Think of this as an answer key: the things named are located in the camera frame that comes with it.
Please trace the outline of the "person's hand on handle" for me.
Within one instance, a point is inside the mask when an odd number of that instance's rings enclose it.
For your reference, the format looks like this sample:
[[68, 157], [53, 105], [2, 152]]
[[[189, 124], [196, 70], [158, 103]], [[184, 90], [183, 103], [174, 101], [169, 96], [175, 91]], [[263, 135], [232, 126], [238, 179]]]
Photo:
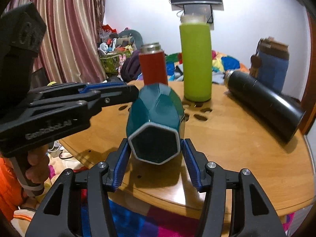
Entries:
[[31, 167], [25, 172], [25, 176], [32, 183], [44, 183], [50, 176], [48, 145], [32, 149], [28, 152], [28, 162]]

